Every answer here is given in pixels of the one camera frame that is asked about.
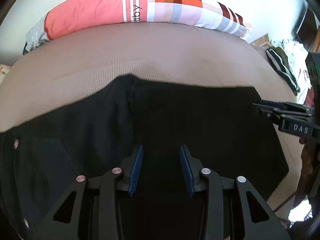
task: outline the pillowcase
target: pillowcase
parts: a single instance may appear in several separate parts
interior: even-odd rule
[[[246,39],[252,32],[242,16],[205,0],[67,0],[49,11],[26,34],[26,54],[63,35],[98,25],[168,22],[219,30]]]

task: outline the gray fabric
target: gray fabric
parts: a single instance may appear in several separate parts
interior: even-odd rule
[[[259,47],[257,45],[253,45],[253,44],[250,44],[268,63],[269,63],[269,60],[268,60],[268,57],[267,57],[267,54],[266,54],[266,50],[267,46],[262,46],[262,47]]]
[[[92,95],[127,73],[202,86],[253,85],[263,99],[294,100],[271,66],[230,34],[170,23],[105,25],[53,40],[14,64],[0,87],[0,131]]]

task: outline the black fabric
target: black fabric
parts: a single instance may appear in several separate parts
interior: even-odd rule
[[[221,176],[247,177],[264,199],[288,172],[273,125],[253,114],[259,101],[252,87],[118,77],[95,95],[2,134],[1,208],[29,238],[77,175],[100,176],[141,143],[137,192],[121,200],[126,239],[196,239],[202,200],[186,192],[180,145]]]

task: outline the black bracket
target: black bracket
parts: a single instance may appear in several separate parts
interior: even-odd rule
[[[229,205],[231,239],[290,240],[281,222],[245,177],[220,177],[193,158],[186,145],[180,147],[180,162],[190,196],[203,192],[207,199],[199,239],[223,240],[223,193],[228,191],[232,195]]]
[[[78,176],[50,209],[33,239],[123,239],[117,198],[135,192],[142,160],[143,147],[137,145],[119,168],[92,179]]]
[[[314,108],[290,102],[261,100],[257,107],[260,116],[278,125],[278,130],[320,143],[320,126],[314,117]]]

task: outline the screw head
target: screw head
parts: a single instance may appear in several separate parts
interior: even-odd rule
[[[210,173],[211,173],[210,169],[208,169],[208,168],[203,168],[203,169],[201,170],[201,172],[202,172],[203,174],[210,174]]]
[[[18,145],[19,145],[19,140],[18,140],[18,139],[15,139],[15,140],[14,140],[13,147],[14,147],[15,149],[17,149],[17,148],[18,148]]]
[[[121,168],[113,168],[112,169],[113,174],[119,174],[119,173],[121,173],[121,171],[122,171]]]
[[[79,176],[76,178],[76,180],[77,180],[78,182],[82,182],[82,181],[85,180],[85,176],[84,176],[84,175],[79,175]]]
[[[241,183],[245,183],[247,181],[247,179],[244,176],[239,176],[237,180]]]

